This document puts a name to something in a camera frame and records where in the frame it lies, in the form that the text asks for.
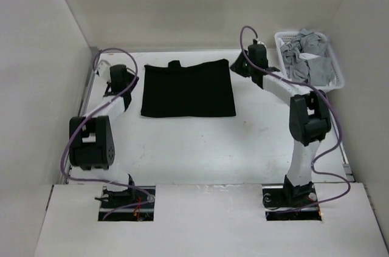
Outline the black tank top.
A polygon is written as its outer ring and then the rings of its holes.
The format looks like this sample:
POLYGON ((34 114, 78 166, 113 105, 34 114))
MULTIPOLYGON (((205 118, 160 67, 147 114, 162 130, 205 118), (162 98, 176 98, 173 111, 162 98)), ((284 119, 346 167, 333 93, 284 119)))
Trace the black tank top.
POLYGON ((229 61, 188 67, 179 60, 167 67, 146 65, 140 114, 149 118, 234 117, 229 61))

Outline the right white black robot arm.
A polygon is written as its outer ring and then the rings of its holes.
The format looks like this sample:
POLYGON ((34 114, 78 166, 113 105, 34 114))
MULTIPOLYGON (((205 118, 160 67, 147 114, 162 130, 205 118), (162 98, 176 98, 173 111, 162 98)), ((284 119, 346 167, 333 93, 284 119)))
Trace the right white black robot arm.
POLYGON ((297 208, 312 201, 312 162, 321 142, 331 130, 328 107, 312 89, 289 84, 283 74, 270 67, 267 49, 253 42, 231 65, 230 70, 270 92, 289 106, 289 132, 294 140, 291 165, 281 188, 266 188, 266 208, 297 208))

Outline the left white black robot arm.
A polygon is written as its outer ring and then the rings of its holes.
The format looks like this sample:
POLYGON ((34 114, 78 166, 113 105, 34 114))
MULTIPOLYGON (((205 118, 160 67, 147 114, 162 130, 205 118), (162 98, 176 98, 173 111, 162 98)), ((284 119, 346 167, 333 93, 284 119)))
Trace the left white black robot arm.
POLYGON ((67 178, 78 183, 103 183, 108 189, 108 197, 128 208, 136 202, 136 187, 132 177, 121 172, 115 160, 112 124, 128 110, 132 90, 139 78, 124 64, 111 66, 106 61, 98 68, 98 74, 107 82, 105 93, 92 111, 70 119, 65 152, 71 167, 79 168, 87 175, 67 175, 67 178))

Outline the grey tank top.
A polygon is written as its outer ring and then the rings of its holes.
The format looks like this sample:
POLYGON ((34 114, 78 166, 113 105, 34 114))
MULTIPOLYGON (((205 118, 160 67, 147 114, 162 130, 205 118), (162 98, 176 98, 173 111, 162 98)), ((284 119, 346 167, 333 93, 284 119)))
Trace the grey tank top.
POLYGON ((315 87, 330 86, 335 79, 332 59, 327 54, 329 41, 323 36, 301 29, 289 41, 277 38, 280 54, 291 81, 315 87))

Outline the white plastic basket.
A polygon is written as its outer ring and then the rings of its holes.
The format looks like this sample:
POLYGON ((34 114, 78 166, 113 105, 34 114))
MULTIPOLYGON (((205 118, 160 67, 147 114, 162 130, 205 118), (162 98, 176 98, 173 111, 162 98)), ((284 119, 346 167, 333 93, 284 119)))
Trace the white plastic basket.
MULTIPOLYGON (((279 65, 280 65, 282 73, 288 79, 289 79, 289 77, 286 75, 286 71, 285 71, 284 64, 282 62, 282 57, 281 57, 281 54, 280 54, 280 43, 277 42, 277 38, 285 38, 287 41, 289 41, 298 32, 299 31, 277 32, 274 35, 276 49, 277 49, 277 54, 278 54, 279 65)), ((324 34, 322 34, 320 32, 315 32, 315 33, 323 36, 324 38, 326 38, 329 41, 329 39, 324 34)), ((345 80, 343 78, 342 71, 340 70, 340 66, 339 66, 339 64, 337 62, 336 56, 334 55, 334 51, 332 50, 332 47, 331 47, 330 44, 329 44, 329 47, 328 47, 327 54, 329 55, 330 59, 332 59, 332 70, 334 71, 335 79, 332 81, 330 86, 316 87, 317 89, 321 89, 324 92, 330 92, 332 90, 341 89, 345 85, 345 80)))

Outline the aluminium frame rail left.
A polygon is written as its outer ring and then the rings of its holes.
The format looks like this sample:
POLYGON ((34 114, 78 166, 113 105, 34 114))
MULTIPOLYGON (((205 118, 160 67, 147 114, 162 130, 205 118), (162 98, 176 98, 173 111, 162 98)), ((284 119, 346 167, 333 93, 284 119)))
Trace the aluminium frame rail left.
MULTIPOLYGON (((89 99, 90 99, 90 95, 91 95, 92 85, 94 82, 94 77, 95 77, 94 71, 92 68, 92 63, 95 60, 95 56, 98 53, 99 48, 93 46, 93 47, 90 47, 89 50, 91 51, 91 61, 88 65, 88 72, 87 72, 86 80, 84 83, 83 93, 81 96, 80 105, 79 105, 78 112, 77 112, 77 117, 81 117, 86 112, 86 109, 87 109, 87 106, 89 103, 89 99)), ((69 158, 68 158, 68 152, 70 151, 70 146, 71 146, 71 138, 72 138, 72 134, 69 134, 69 140, 65 145, 65 150, 64 150, 65 154, 63 154, 65 156, 65 158, 61 159, 61 162, 60 162, 60 171, 61 171, 60 184, 68 184, 69 178, 66 176, 70 175, 71 170, 72 170, 72 166, 71 166, 71 164, 69 162, 69 158)))

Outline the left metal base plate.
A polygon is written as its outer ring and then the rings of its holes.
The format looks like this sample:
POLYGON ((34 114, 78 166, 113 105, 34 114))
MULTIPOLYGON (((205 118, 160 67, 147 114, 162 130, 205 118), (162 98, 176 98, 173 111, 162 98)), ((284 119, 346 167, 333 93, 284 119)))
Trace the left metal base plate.
POLYGON ((104 188, 102 195, 95 198, 100 203, 98 221, 152 222, 155 202, 149 202, 147 197, 139 190, 109 191, 104 188))

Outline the metal base plate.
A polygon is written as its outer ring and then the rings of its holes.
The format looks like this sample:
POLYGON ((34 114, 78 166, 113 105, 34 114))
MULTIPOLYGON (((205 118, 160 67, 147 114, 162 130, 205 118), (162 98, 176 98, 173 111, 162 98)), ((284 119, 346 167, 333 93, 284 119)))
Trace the metal base plate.
POLYGON ((263 188, 263 206, 267 221, 321 221, 322 216, 318 205, 303 208, 317 201, 314 186, 309 193, 287 200, 282 187, 263 188))
POLYGON ((95 198, 100 203, 98 221, 152 222, 155 202, 149 202, 147 197, 139 190, 109 191, 104 188, 102 195, 95 198))

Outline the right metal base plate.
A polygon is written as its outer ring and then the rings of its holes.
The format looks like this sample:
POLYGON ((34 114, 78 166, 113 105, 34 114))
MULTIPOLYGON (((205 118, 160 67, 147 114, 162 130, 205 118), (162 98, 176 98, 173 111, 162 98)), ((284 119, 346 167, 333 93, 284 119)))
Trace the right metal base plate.
POLYGON ((303 208, 317 201, 314 186, 309 193, 287 200, 282 187, 263 188, 263 206, 267 221, 321 221, 322 216, 318 205, 303 208))

